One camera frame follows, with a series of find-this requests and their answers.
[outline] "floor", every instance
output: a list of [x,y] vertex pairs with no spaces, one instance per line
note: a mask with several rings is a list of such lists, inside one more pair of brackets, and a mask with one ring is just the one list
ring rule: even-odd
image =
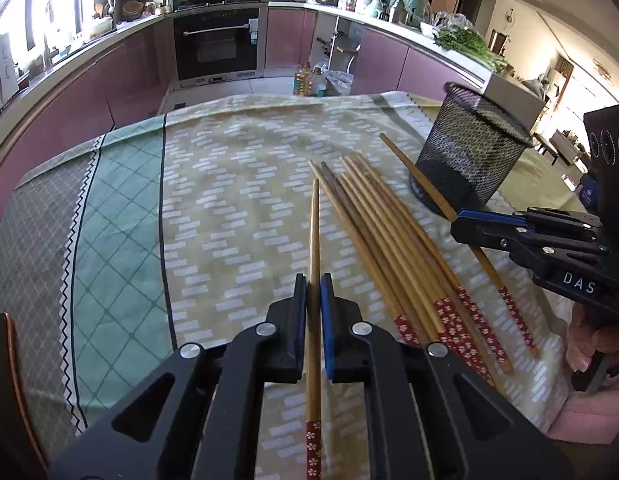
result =
[[174,108],[185,108],[207,101],[238,94],[291,95],[294,88],[293,77],[269,77],[245,81],[229,81],[195,88],[168,92],[158,114],[168,113]]

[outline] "black wire mesh basket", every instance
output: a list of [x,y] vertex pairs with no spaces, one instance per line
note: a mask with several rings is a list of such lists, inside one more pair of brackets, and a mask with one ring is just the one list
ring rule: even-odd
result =
[[[528,131],[492,100],[456,83],[445,83],[445,101],[416,166],[449,204],[481,209],[513,165],[531,148]],[[411,177],[412,191],[431,211],[438,206]]]

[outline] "basket rim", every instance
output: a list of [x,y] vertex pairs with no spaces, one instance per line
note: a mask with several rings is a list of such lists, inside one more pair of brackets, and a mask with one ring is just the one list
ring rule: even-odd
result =
[[459,89],[471,92],[472,94],[474,94],[478,98],[484,99],[485,101],[488,101],[490,104],[494,105],[494,107],[499,108],[499,110],[502,110],[510,118],[510,120],[512,122],[512,125],[515,126],[516,129],[518,129],[520,131],[521,137],[524,137],[524,138],[518,138],[518,137],[514,136],[513,134],[511,134],[507,130],[504,130],[503,128],[498,126],[498,124],[489,123],[489,126],[491,128],[493,128],[494,130],[497,130],[500,134],[502,134],[504,136],[507,136],[510,139],[514,140],[515,142],[518,142],[519,144],[522,144],[523,146],[526,146],[527,148],[533,148],[534,143],[531,140],[531,134],[527,131],[527,128],[525,128],[525,126],[523,126],[518,119],[516,119],[514,116],[512,116],[512,114],[510,114],[507,110],[505,110],[498,103],[495,103],[489,97],[486,97],[483,94],[480,94],[479,92],[477,92],[473,88],[470,88],[470,87],[465,86],[465,85],[461,85],[461,84],[456,83],[454,81],[446,82],[445,85],[443,85],[443,88],[445,89],[445,97],[449,96],[451,99],[453,99],[453,101],[457,105],[459,105],[461,108],[463,108],[466,112],[471,113],[475,118],[477,118],[479,121],[481,121],[481,123],[487,124],[487,119],[484,116],[482,116],[481,114],[477,113],[473,108],[468,107],[465,102],[463,102],[461,99],[459,99],[459,97],[452,91],[454,88],[459,88]]

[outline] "microwave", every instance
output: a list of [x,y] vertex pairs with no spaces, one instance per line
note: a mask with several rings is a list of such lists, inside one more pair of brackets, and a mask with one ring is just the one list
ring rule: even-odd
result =
[[12,59],[9,34],[0,34],[0,110],[18,93],[18,78]]

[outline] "metal rivet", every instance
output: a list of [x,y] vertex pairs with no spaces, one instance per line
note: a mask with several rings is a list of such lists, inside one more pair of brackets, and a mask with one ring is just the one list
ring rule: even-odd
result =
[[200,347],[194,343],[188,343],[180,348],[180,357],[194,359],[200,355]]
[[427,353],[432,357],[445,357],[448,349],[443,343],[432,343],[427,347]]
[[371,325],[369,323],[365,323],[364,321],[359,321],[358,323],[353,324],[352,332],[356,335],[371,334]]
[[256,327],[256,333],[258,335],[268,336],[272,335],[274,332],[276,332],[276,325],[272,323],[260,323],[260,325]]

